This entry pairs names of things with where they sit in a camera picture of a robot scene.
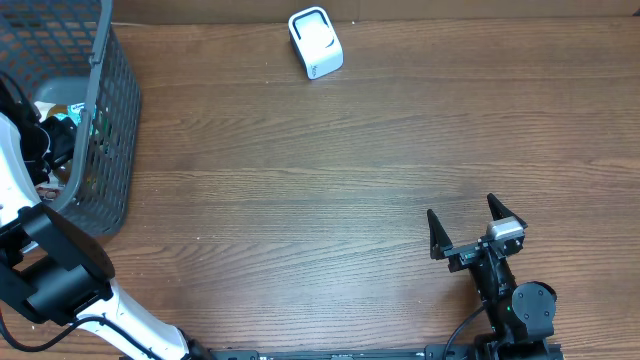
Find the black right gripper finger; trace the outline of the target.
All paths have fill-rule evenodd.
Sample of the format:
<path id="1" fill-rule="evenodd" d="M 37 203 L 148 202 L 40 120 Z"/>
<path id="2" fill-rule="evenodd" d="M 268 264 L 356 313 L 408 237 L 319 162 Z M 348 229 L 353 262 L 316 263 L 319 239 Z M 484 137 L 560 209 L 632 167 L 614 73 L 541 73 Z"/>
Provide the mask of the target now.
<path id="1" fill-rule="evenodd" d="M 432 209 L 427 211 L 430 239 L 430 257 L 434 260 L 446 258 L 445 253 L 453 248 L 450 237 Z"/>
<path id="2" fill-rule="evenodd" d="M 487 195 L 487 202 L 494 221 L 514 217 L 523 228 L 528 227 L 528 224 L 521 217 L 506 207 L 493 193 Z"/>

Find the teal wet wipes pack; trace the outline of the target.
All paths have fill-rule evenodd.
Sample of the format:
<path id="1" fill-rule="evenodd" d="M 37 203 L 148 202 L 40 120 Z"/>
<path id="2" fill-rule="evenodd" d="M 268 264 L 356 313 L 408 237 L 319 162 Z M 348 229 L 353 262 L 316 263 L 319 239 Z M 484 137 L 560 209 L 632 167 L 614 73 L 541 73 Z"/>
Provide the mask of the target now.
<path id="1" fill-rule="evenodd" d="M 69 118 L 71 122 L 78 127 L 82 122 L 82 112 L 85 110 L 84 103 L 77 103 L 72 105 L 55 105 L 50 109 L 49 115 L 54 116 L 60 121 L 64 121 Z"/>

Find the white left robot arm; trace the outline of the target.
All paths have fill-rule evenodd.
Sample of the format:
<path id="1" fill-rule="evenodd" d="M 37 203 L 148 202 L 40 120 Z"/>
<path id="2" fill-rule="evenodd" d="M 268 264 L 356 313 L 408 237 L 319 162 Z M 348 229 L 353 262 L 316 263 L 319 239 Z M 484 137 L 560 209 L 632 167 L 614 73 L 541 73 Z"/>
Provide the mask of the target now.
<path id="1" fill-rule="evenodd" d="M 90 332 L 131 359 L 208 359 L 210 352 L 128 295 L 101 245 L 40 202 L 26 172 L 21 135 L 1 118 L 1 299 L 27 320 Z"/>

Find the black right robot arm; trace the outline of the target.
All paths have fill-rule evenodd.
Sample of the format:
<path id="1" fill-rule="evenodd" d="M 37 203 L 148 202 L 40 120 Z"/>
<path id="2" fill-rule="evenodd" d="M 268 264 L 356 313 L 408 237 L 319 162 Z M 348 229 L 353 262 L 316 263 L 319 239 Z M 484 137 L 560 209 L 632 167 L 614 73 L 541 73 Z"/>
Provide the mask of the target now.
<path id="1" fill-rule="evenodd" d="M 427 211 L 430 257 L 448 261 L 450 272 L 470 272 L 481 306 L 450 335 L 444 345 L 425 348 L 428 359 L 563 360 L 561 346 L 550 344 L 554 335 L 557 293 L 548 284 L 517 284 L 508 257 L 523 249 L 528 224 L 494 194 L 487 195 L 492 215 L 486 232 L 475 242 L 456 247 L 433 210 Z M 474 342 L 456 346 L 456 338 L 485 313 L 491 331 Z"/>

